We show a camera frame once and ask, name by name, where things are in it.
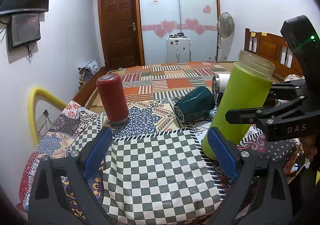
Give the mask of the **grey bag on floor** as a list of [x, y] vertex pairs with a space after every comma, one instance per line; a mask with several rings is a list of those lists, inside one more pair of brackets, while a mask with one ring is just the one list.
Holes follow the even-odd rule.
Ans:
[[99, 71], [99, 66], [95, 60], [78, 65], [79, 84], [84, 85], [93, 75]]

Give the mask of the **white steel bottle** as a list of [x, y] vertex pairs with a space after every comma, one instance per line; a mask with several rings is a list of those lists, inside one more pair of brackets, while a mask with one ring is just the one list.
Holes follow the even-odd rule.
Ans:
[[229, 78], [230, 78], [229, 73], [217, 73], [213, 75], [212, 93], [215, 98], [217, 98], [220, 92], [222, 93], [225, 92]]

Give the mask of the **green bottle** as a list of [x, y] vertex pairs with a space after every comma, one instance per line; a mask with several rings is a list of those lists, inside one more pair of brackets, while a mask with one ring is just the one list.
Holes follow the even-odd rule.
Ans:
[[217, 127], [225, 139], [238, 145], [251, 124], [229, 124], [225, 114], [228, 110], [262, 107], [272, 86], [275, 68], [268, 60], [241, 51], [210, 127]]

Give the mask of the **wardrobe with heart stickers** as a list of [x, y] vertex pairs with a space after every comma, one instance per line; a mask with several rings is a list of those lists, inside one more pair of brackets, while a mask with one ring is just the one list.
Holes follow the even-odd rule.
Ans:
[[166, 39], [183, 32], [191, 62], [215, 61], [217, 0], [139, 0], [145, 64], [167, 62]]

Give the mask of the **teal faceted cup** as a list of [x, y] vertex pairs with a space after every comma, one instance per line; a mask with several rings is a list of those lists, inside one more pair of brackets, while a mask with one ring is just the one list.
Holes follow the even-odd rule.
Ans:
[[215, 107], [215, 99], [212, 92], [199, 86], [191, 90], [174, 105], [174, 113], [180, 122], [194, 122], [204, 118]]

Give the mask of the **patchwork patterned bedspread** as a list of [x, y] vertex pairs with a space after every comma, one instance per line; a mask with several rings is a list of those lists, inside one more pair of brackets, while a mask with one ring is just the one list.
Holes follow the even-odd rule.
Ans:
[[25, 166], [20, 200], [29, 223], [57, 217], [43, 202], [30, 203], [40, 159], [81, 151], [107, 127], [113, 142], [88, 186], [114, 222], [205, 224], [230, 183], [219, 164], [201, 150], [210, 122], [183, 123], [176, 118], [174, 105], [193, 89], [210, 87], [214, 75], [229, 72], [230, 64], [213, 62], [119, 70], [129, 109], [128, 121], [120, 126], [108, 120], [101, 103], [87, 109], [79, 99], [70, 101]]

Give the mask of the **yellow foam tube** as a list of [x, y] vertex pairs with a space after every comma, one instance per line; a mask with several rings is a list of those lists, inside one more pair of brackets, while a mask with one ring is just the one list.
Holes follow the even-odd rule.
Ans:
[[45, 90], [42, 87], [39, 86], [34, 86], [28, 97], [28, 103], [27, 103], [27, 113], [28, 113], [28, 123], [29, 123], [29, 129], [30, 129], [30, 134], [32, 138], [32, 143], [33, 146], [36, 147], [39, 139], [38, 139], [38, 134], [37, 134], [37, 129], [36, 129], [36, 120], [35, 120], [35, 99], [36, 96], [40, 95], [46, 98], [50, 103], [52, 103], [56, 108], [63, 110], [66, 107], [66, 103], [54, 96], [51, 92]]

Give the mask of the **black tumbler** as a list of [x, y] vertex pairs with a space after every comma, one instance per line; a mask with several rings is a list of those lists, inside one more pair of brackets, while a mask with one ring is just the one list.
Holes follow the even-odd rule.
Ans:
[[223, 97], [223, 92], [219, 92], [219, 94], [217, 95], [217, 99], [216, 99], [216, 103], [217, 103], [217, 107], [219, 107], [221, 100]]

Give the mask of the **wooden headboard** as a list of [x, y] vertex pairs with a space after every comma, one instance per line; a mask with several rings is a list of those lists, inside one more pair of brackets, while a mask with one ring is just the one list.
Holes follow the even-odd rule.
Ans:
[[274, 64], [276, 68], [272, 77], [277, 81], [284, 81], [291, 74], [299, 77], [303, 76], [298, 60], [281, 36], [265, 32], [253, 32], [246, 28], [244, 50], [255, 53]]

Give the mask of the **brown wooden door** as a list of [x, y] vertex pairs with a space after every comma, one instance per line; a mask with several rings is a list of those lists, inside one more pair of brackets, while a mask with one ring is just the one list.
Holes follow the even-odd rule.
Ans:
[[135, 0], [98, 0], [100, 37], [109, 70], [141, 63]]

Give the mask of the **red tumbler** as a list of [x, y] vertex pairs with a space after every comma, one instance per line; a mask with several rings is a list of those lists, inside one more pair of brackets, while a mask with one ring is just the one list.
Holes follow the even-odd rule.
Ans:
[[113, 125], [122, 125], [128, 120], [127, 106], [120, 75], [108, 73], [97, 79], [97, 88], [108, 120]]

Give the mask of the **white appliance unit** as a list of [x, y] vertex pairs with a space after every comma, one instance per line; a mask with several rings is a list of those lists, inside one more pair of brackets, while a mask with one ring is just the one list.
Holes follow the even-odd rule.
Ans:
[[166, 39], [167, 63], [191, 62], [190, 39], [183, 32]]

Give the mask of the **standing fan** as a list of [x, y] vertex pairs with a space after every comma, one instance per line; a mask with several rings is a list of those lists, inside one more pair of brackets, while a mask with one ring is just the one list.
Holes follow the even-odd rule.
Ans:
[[216, 61], [227, 61], [231, 52], [234, 37], [234, 19], [231, 14], [224, 12], [217, 21], [217, 54]]

